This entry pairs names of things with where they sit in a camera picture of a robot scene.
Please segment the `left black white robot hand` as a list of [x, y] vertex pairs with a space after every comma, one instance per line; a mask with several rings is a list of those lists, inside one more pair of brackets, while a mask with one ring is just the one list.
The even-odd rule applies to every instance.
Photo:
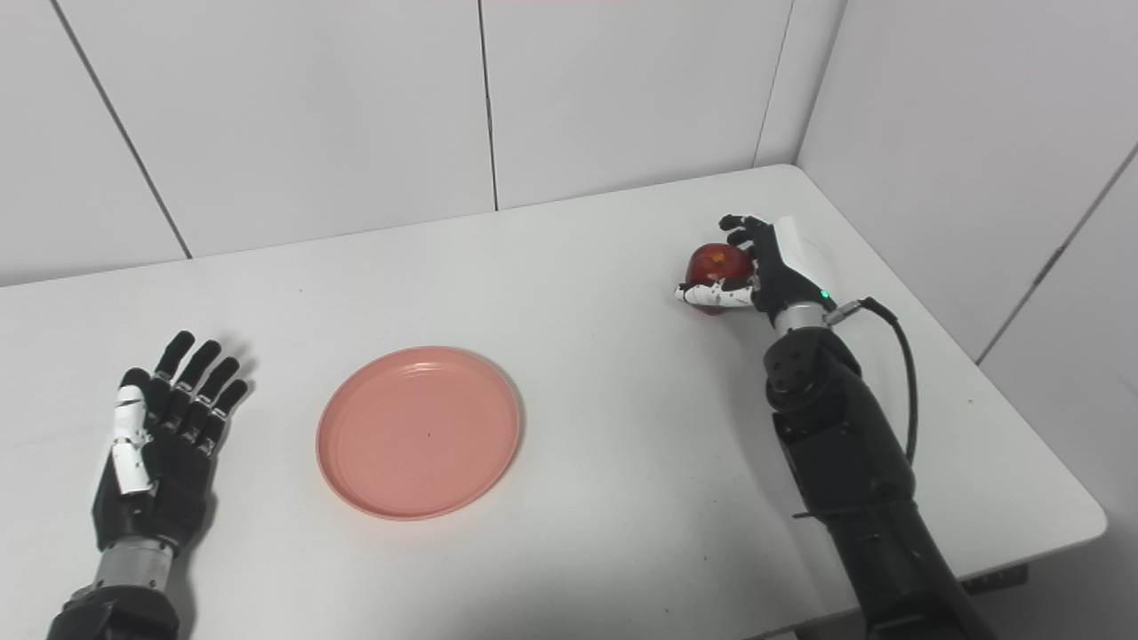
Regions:
[[151, 370], [124, 374], [91, 508], [99, 551], [145, 539], [179, 553], [203, 531], [217, 451], [251, 389], [240, 367], [218, 340], [182, 331]]

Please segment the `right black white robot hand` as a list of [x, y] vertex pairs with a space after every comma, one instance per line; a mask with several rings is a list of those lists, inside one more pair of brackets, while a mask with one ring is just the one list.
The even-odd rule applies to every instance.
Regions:
[[833, 323], [828, 264], [791, 216], [768, 222], [727, 214], [718, 225], [726, 239], [693, 252], [675, 300], [706, 315], [754, 309], [777, 333]]

